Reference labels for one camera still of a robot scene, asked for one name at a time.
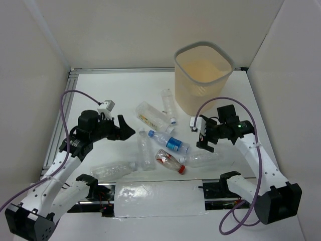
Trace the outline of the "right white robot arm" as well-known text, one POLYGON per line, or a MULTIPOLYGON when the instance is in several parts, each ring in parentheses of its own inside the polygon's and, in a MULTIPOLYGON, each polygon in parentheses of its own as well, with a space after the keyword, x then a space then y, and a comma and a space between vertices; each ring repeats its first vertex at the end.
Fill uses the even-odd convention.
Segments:
POLYGON ((270 224, 297 214, 302 190, 297 183, 291 184, 274 164, 258 140, 250 121, 241 121, 233 105, 217 109, 219 120, 204 115, 192 117, 190 127, 199 133, 197 147, 213 152, 209 143, 217 144, 227 139, 241 152, 257 178, 254 185, 238 172, 229 172, 220 177, 219 191, 225 197, 233 193, 247 202, 254 203, 259 221, 270 224))

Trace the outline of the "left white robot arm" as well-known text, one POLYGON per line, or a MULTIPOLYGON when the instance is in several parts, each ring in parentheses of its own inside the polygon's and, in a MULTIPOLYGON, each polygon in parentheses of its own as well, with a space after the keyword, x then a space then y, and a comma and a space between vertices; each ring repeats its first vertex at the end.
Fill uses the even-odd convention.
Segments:
POLYGON ((119 125, 103 112, 85 110, 59 147, 59 152, 43 178, 30 188, 18 205, 10 203, 5 210, 9 230, 25 240, 49 240, 60 218, 82 199, 94 200, 99 194, 98 180, 81 174, 66 190, 69 176, 81 165, 93 150, 93 144, 101 139, 125 141, 135 134, 118 115, 119 125))

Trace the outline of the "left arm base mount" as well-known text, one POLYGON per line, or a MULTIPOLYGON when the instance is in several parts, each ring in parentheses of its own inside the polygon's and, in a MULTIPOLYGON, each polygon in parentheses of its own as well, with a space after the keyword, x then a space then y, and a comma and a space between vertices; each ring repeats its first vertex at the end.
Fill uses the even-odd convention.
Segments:
POLYGON ((68 213, 99 213, 114 217, 115 183, 99 183, 92 199, 78 201, 68 213))

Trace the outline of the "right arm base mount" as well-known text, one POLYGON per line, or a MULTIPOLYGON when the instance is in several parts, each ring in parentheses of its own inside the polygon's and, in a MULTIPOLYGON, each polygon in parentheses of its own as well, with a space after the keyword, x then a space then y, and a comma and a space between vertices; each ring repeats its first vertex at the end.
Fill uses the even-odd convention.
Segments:
POLYGON ((203 182, 198 188, 204 194, 205 210, 228 210, 242 201, 237 194, 223 192, 218 182, 203 182))

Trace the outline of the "clear upright-lying bottle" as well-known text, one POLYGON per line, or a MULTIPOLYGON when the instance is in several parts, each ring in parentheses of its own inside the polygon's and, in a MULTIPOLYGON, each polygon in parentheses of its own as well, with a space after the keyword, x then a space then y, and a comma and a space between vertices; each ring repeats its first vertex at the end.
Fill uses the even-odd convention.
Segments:
POLYGON ((144 171, 152 171, 156 169, 156 163, 152 153, 152 147, 144 128, 137 130, 137 145, 139 152, 139 163, 144 171))

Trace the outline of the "clear bottle blue label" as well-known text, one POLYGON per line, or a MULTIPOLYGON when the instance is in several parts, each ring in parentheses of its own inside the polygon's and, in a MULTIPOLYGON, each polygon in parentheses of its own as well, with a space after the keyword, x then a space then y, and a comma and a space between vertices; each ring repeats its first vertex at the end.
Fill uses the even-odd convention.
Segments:
POLYGON ((150 130, 148 136, 160 146, 166 147, 173 152, 187 154, 190 150, 190 145, 188 143, 175 139, 167 133, 150 130))

